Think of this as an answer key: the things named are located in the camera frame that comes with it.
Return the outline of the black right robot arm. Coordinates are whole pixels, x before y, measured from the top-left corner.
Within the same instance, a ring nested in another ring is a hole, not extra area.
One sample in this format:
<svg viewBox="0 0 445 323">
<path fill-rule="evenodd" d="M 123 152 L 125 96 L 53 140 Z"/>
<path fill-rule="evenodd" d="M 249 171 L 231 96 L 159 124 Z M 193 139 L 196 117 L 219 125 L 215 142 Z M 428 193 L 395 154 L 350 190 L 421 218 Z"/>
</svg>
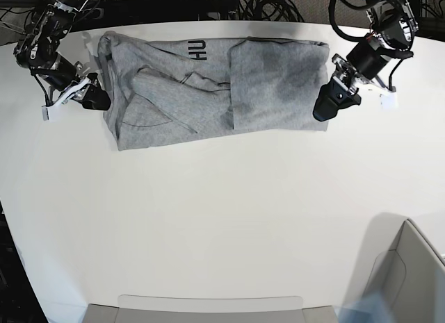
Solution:
<svg viewBox="0 0 445 323">
<path fill-rule="evenodd" d="M 58 52 L 60 41 L 92 11 L 92 0 L 44 0 L 33 10 L 24 37 L 14 49 L 17 64 L 28 69 L 44 93 L 43 109 L 75 101 L 86 110 L 106 111 L 111 100 L 99 82 L 79 61 L 71 63 Z"/>
</svg>

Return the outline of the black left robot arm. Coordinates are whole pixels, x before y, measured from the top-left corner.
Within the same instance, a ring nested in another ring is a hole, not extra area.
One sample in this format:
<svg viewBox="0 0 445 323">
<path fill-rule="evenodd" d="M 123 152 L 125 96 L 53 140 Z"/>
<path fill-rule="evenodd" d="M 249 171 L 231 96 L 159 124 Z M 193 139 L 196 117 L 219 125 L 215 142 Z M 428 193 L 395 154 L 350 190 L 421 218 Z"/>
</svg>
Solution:
<svg viewBox="0 0 445 323">
<path fill-rule="evenodd" d="M 333 31 L 355 46 L 345 58 L 338 54 L 332 57 L 335 70 L 329 82 L 320 88 L 313 109 L 313 117 L 319 122 L 336 117 L 340 110 L 360 105 L 361 87 L 378 92 L 383 108 L 397 105 L 394 72 L 389 74 L 387 83 L 379 73 L 391 60 L 398 61 L 393 68 L 397 70 L 404 60 L 413 57 L 412 46 L 419 26 L 408 0 L 363 1 L 363 5 L 357 6 L 347 0 L 330 0 L 328 13 Z M 366 35 L 352 36 L 339 28 L 335 19 L 337 2 L 366 13 L 370 21 Z"/>
</svg>

